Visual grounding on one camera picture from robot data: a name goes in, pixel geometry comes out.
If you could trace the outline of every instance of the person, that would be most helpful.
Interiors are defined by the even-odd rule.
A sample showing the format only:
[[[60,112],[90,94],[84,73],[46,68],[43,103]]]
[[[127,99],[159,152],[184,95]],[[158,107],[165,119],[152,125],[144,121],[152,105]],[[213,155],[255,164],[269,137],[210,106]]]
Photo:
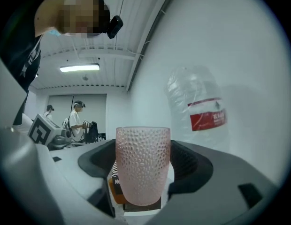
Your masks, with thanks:
[[[107,31],[104,0],[0,0],[0,57],[28,93],[40,64],[40,39],[50,30],[92,38]],[[22,123],[24,103],[14,125]]]
[[[52,105],[47,105],[46,112],[43,114],[43,116],[47,117],[49,120],[53,121],[53,116],[51,115],[51,112],[55,111]]]
[[[71,111],[70,116],[69,116],[69,126],[72,130],[72,136],[75,138],[79,137],[80,140],[83,134],[82,129],[88,128],[86,124],[81,123],[81,120],[78,114],[79,112],[81,113],[83,111],[83,107],[85,107],[85,104],[82,101],[76,101],[74,103],[74,110]]]

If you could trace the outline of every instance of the pink textured cup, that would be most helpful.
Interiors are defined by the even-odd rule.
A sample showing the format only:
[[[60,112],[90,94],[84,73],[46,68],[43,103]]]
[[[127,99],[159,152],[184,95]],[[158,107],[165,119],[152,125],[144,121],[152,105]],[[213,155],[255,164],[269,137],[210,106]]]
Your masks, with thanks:
[[[147,206],[160,199],[168,175],[169,158],[169,128],[116,129],[118,178],[128,202]]]

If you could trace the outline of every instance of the white shirt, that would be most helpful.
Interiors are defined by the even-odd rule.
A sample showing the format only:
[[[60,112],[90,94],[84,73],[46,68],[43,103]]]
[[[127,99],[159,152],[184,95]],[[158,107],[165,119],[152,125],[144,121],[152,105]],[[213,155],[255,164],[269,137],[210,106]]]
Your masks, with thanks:
[[[53,121],[53,116],[49,112],[45,112],[43,116],[47,117],[50,121]]]
[[[70,127],[75,126],[75,125],[80,125],[80,124],[81,124],[81,121],[80,121],[80,117],[78,113],[75,110],[72,110],[69,117]],[[81,128],[72,128],[72,131],[75,136],[78,136],[81,131]]]

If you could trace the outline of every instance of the white ceiling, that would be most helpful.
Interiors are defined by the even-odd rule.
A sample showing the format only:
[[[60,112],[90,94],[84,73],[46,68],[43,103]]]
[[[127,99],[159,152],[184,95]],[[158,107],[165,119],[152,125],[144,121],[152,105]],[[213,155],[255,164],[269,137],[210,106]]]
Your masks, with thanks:
[[[41,62],[32,87],[38,90],[71,86],[129,87],[147,34],[165,0],[105,0],[111,18],[119,15],[124,26],[114,39],[106,34],[77,38],[45,34]],[[99,63],[99,71],[62,73],[59,67]]]

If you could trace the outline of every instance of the ceiling light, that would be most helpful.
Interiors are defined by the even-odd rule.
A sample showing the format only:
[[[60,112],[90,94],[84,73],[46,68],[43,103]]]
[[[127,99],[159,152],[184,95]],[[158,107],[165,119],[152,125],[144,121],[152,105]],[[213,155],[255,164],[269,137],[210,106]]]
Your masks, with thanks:
[[[95,63],[95,64],[65,66],[65,67],[61,67],[60,71],[63,73],[66,73],[66,72],[89,71],[89,70],[99,70],[99,69],[100,69],[99,64]]]

